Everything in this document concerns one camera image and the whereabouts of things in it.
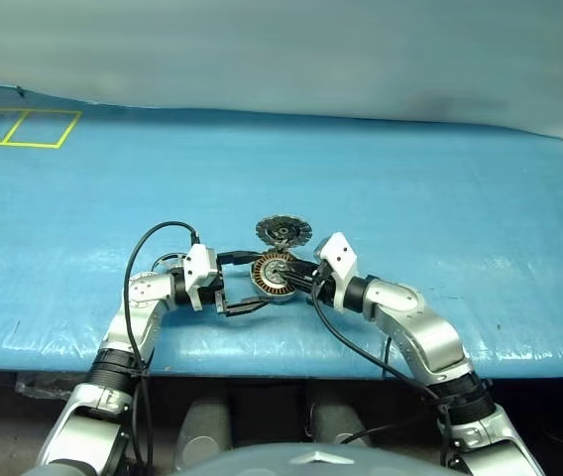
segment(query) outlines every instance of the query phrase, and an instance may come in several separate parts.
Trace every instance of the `metal disc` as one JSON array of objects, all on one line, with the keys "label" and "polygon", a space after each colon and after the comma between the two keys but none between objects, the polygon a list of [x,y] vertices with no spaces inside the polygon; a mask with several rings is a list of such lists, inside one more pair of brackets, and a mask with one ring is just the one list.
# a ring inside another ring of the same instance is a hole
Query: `metal disc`
[{"label": "metal disc", "polygon": [[279,273],[286,269],[286,263],[293,260],[290,253],[270,251],[251,266],[251,281],[260,294],[283,301],[292,298],[294,287]]},{"label": "metal disc", "polygon": [[312,237],[312,228],[301,218],[291,215],[274,215],[257,224],[258,237],[276,248],[305,245]]}]

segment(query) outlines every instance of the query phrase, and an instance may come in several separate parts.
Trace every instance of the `metal part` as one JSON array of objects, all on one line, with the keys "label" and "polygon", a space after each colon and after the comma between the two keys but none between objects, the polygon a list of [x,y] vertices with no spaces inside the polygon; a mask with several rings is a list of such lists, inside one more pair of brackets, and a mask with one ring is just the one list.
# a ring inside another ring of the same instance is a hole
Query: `metal part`
[{"label": "metal part", "polygon": [[[66,448],[67,452],[63,452],[64,446],[59,443],[59,439],[61,438],[63,444],[67,444],[68,436],[75,433],[76,426],[71,426],[69,432],[65,428],[71,419],[75,420],[77,418],[74,414],[77,409],[87,408],[101,410],[111,414],[112,416],[118,416],[125,412],[131,404],[132,397],[123,392],[106,389],[92,384],[77,385],[56,420],[55,426],[53,426],[53,429],[46,438],[46,442],[44,443],[44,446],[42,446],[40,454],[37,457],[37,464],[47,464],[55,461],[56,459],[73,459],[70,453],[74,451],[74,446]],[[93,421],[96,426],[94,428],[91,426],[91,428],[94,429],[94,437],[99,438],[99,441],[94,441],[94,446],[92,447],[95,448],[98,446],[99,448],[102,448],[103,445],[108,444],[107,441],[110,440],[109,438],[112,436],[113,432],[115,432],[114,428],[116,428],[116,432],[120,430],[120,425],[103,420]],[[98,425],[100,424],[103,426],[102,430],[98,429]],[[74,445],[77,445],[79,448],[83,448],[83,443],[79,444],[78,441],[76,441]],[[106,461],[109,454],[110,452],[108,450],[104,456],[101,456],[104,457]],[[83,457],[78,457],[76,459],[86,461],[95,469],[98,469],[92,464],[92,461],[87,461]]]},{"label": "metal part", "polygon": [[287,262],[294,260],[290,253],[271,251],[251,266],[251,281],[258,292],[275,302],[292,298],[294,287],[288,283],[282,272],[287,271]]},{"label": "metal part", "polygon": [[15,392],[30,399],[67,401],[84,378],[83,374],[69,372],[18,372]]},{"label": "metal part", "polygon": [[455,328],[417,290],[373,280],[363,315],[392,338],[418,382],[433,385],[473,372]]},{"label": "metal part", "polygon": [[456,456],[455,466],[463,464],[472,476],[537,476],[543,475],[522,452],[510,442]]},{"label": "metal part", "polygon": [[116,440],[122,436],[119,424],[72,416],[48,446],[46,459],[40,464],[70,459],[89,464],[102,475]]},{"label": "metal part", "polygon": [[257,224],[255,230],[264,243],[280,250],[305,245],[312,237],[310,225],[292,215],[273,215],[264,218]]},{"label": "metal part", "polygon": [[162,255],[155,260],[154,264],[152,265],[152,271],[155,271],[160,266],[162,266],[165,271],[182,268],[184,258],[186,258],[185,253],[167,253],[165,255]]},{"label": "metal part", "polygon": [[224,265],[248,265],[259,260],[263,253],[257,251],[228,251],[218,254],[218,264]]},{"label": "metal part", "polygon": [[[172,283],[171,275],[157,273],[139,273],[130,279],[132,331],[141,357],[146,362],[154,350],[163,314],[175,308],[172,300]],[[132,344],[127,335],[125,307],[122,302],[110,322],[100,348],[132,352]]]},{"label": "metal part", "polygon": [[[440,422],[438,425],[440,426],[440,430],[443,431],[444,426],[442,425],[442,423]],[[508,417],[506,411],[500,405],[496,405],[495,412],[485,418],[473,421],[471,423],[452,424],[451,437],[454,442],[454,446],[458,448],[459,451],[464,451],[469,454],[471,454],[470,451],[473,449],[491,448],[492,445],[497,445],[497,443],[500,443],[502,441],[508,441],[517,449],[517,451],[521,455],[521,459],[529,463],[530,467],[532,468],[532,472],[512,473],[506,471],[505,474],[513,476],[515,474],[543,474],[543,471],[539,467],[539,464],[532,457],[530,451],[528,451],[528,448],[526,447],[526,444],[523,442],[521,436],[519,436],[519,433],[512,425],[512,422],[510,421],[510,418]],[[464,455],[463,459],[465,460],[465,462],[469,460],[480,461],[482,459],[482,456],[467,458],[466,455]]]},{"label": "metal part", "polygon": [[312,279],[317,265],[310,261],[292,260],[287,262],[287,271],[283,272],[283,277],[294,286],[297,291],[310,294],[312,290]]},{"label": "metal part", "polygon": [[211,248],[196,243],[184,259],[184,288],[194,310],[202,310],[198,289],[210,285],[218,275],[215,252]]},{"label": "metal part", "polygon": [[343,233],[336,232],[321,242],[314,250],[314,256],[317,260],[327,261],[332,268],[332,278],[336,285],[332,306],[343,312],[345,292],[352,278],[358,275],[356,253]]},{"label": "metal part", "polygon": [[231,449],[231,417],[222,397],[199,399],[189,408],[175,444],[173,470],[194,464]]},{"label": "metal part", "polygon": [[259,297],[245,297],[239,302],[232,302],[224,306],[224,313],[227,317],[240,314],[248,314],[254,310],[261,309],[265,305],[273,302],[272,297],[259,296]]}]

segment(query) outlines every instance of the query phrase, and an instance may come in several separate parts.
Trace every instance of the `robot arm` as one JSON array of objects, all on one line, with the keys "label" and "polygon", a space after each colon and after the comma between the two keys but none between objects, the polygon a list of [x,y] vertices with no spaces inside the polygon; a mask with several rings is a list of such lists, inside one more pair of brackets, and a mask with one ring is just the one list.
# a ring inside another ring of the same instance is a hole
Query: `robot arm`
[{"label": "robot arm", "polygon": [[[450,467],[475,476],[543,475],[505,410],[475,373],[455,328],[420,292],[376,277],[358,277],[357,257],[342,233],[327,239],[315,257],[321,262],[318,268],[308,262],[290,263],[286,278],[305,292],[315,280],[323,281],[319,300],[338,311],[362,313],[392,338],[413,380],[444,402],[448,419],[439,427],[455,451]],[[325,276],[319,277],[323,269]]]},{"label": "robot arm", "polygon": [[[202,310],[215,304],[227,315],[256,310],[269,300],[251,297],[227,303],[224,297],[223,264],[243,264],[259,258],[251,252],[219,256],[203,244],[193,244],[185,254],[170,254],[165,273],[140,273],[129,281],[130,324],[143,362],[154,352],[156,337],[166,312],[179,305]],[[85,381],[77,385],[38,459],[40,474],[80,476],[123,474],[129,441],[127,430],[134,391],[139,384],[138,363],[128,336],[125,302],[110,322]]]}]

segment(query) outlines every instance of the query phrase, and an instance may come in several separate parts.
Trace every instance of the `floor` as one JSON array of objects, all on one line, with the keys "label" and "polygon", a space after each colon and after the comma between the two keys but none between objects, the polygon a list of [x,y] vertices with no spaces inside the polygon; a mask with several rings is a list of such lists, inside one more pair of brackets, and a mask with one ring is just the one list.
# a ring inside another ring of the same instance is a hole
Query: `floor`
[{"label": "floor", "polygon": [[[178,425],[196,397],[218,387],[228,389],[236,446],[298,441],[306,439],[302,396],[310,385],[314,382],[156,378],[151,393],[157,425],[157,475],[169,474]],[[396,420],[417,405],[393,382],[318,385],[335,389],[358,410],[366,426]],[[494,394],[546,473],[563,474],[563,380],[499,381],[494,385]],[[31,467],[61,408],[61,401],[25,397],[8,385],[0,385],[0,476],[19,475]],[[429,461],[438,458],[439,437],[432,417],[407,431],[378,435],[373,443]]]}]

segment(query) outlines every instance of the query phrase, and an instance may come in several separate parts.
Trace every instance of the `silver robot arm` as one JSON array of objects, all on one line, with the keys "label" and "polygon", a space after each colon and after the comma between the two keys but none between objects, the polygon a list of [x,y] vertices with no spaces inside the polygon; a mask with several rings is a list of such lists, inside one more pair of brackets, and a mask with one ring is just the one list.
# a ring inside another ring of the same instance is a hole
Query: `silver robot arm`
[{"label": "silver robot arm", "polygon": [[[391,337],[413,379],[447,402],[448,436],[455,451],[450,467],[474,476],[543,476],[507,413],[475,373],[456,329],[419,291],[359,278],[356,254],[342,233],[327,239],[315,257],[332,270],[334,290],[330,288],[326,301],[338,311],[361,312]],[[438,425],[447,431],[443,422]]]},{"label": "silver robot arm", "polygon": [[[140,273],[129,282],[130,317],[134,339],[144,362],[153,351],[166,312],[187,301],[202,309],[200,289],[218,275],[213,250],[194,244],[181,257],[180,274]],[[85,382],[77,385],[29,474],[110,476],[126,464],[132,396],[138,365],[128,337],[125,303],[110,322]]]}]

